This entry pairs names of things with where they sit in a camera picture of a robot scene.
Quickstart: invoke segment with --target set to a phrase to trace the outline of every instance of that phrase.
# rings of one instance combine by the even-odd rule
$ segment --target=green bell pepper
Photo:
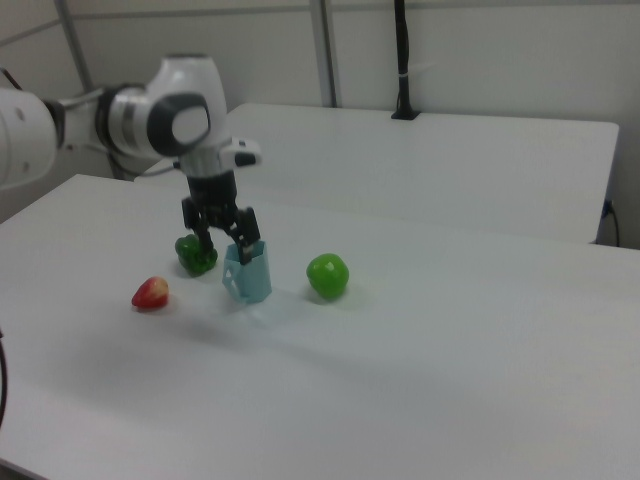
[[[200,240],[194,234],[176,240],[176,253],[180,265],[191,275],[198,276],[211,270],[218,260],[218,252],[214,248],[209,254],[202,252]]]

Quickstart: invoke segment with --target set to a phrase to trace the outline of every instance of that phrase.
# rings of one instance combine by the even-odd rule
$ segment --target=white wall
[[[640,5],[430,8],[491,2],[423,3],[407,11],[410,63],[435,65],[411,78],[414,106],[619,124],[609,196],[619,213],[623,245],[640,248]],[[333,1],[334,61],[344,107],[395,107],[393,10],[379,4]],[[609,222],[602,237],[613,241]]]
[[[43,98],[82,92],[82,85],[52,1],[0,0],[0,64],[25,90]],[[2,77],[0,87],[12,88]],[[0,192],[0,222],[76,173],[111,176],[102,155],[63,152],[51,172],[24,187]]]
[[[308,0],[71,0],[96,84],[148,82],[167,53],[216,62],[229,109],[245,102],[321,106]]]

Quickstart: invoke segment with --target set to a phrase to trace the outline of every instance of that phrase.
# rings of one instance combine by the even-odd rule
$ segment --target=green fruit
[[[331,299],[344,293],[349,281],[349,269],[339,256],[325,253],[311,260],[307,277],[321,297]]]
[[[180,265],[194,276],[208,272],[218,260],[216,249],[214,248],[212,252],[204,254],[200,248],[200,240],[193,234],[176,240],[175,249]]]

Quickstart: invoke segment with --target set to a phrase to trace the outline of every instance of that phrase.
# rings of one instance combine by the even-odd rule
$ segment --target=black pole
[[[398,47],[398,93],[397,110],[391,118],[413,120],[420,112],[411,108],[409,100],[409,30],[404,16],[404,0],[394,0],[396,13],[396,45]]]

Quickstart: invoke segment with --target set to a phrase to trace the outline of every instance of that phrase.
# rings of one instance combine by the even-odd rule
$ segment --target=green apple
[[[339,297],[349,281],[349,269],[334,253],[314,258],[307,267],[307,278],[313,289],[326,299]]]

